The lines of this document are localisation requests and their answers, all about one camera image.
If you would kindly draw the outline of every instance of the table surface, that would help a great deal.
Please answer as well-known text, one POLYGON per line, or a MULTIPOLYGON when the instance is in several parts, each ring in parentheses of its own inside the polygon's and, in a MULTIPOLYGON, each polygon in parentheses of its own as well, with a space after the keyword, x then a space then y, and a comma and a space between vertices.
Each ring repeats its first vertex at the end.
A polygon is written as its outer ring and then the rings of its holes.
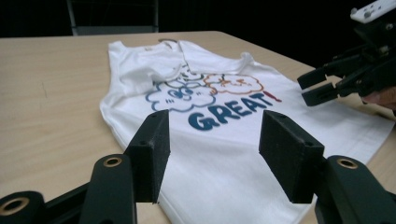
MULTIPOLYGON (((35 190, 46 200, 89 182, 102 157, 122 153, 99 110, 110 70, 107 46, 189 40, 218 55, 273 66, 292 80, 313 68, 222 32, 154 33, 0 39, 0 198, 35 190)), ((338 99, 363 113, 396 120, 391 111, 338 99)), ((368 163, 383 187, 396 192, 396 131, 368 163)), ((170 223, 158 204, 138 203, 138 223, 170 223)), ((303 223, 317 223, 311 209, 303 223)))

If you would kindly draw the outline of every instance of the human hand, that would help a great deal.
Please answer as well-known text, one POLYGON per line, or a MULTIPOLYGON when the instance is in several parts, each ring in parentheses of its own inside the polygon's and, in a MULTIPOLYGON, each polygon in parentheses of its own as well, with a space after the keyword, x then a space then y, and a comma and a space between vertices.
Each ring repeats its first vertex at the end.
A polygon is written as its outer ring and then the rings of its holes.
POLYGON ((385 88, 382 91, 374 91, 367 96, 361 97, 363 102, 382 105, 393 111, 396 110, 396 87, 385 88))

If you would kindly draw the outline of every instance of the wooden table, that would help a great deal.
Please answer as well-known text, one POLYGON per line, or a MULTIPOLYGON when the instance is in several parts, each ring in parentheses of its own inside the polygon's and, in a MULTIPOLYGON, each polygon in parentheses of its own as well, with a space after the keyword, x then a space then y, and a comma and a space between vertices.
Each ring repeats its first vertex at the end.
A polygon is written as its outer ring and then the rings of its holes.
MULTIPOLYGON (((0 39, 0 198, 35 190, 45 200, 89 182, 94 163, 122 153, 103 121, 99 102, 110 80, 108 43, 155 45, 160 38, 189 40, 228 58, 254 59, 296 78, 313 68, 221 32, 156 33, 0 39)), ((390 111, 342 104, 395 119, 390 111)), ((368 164, 385 189, 396 192, 396 131, 368 164)), ((159 205, 138 203, 139 223, 170 223, 159 205)), ((316 223, 311 210, 303 223, 316 223)))

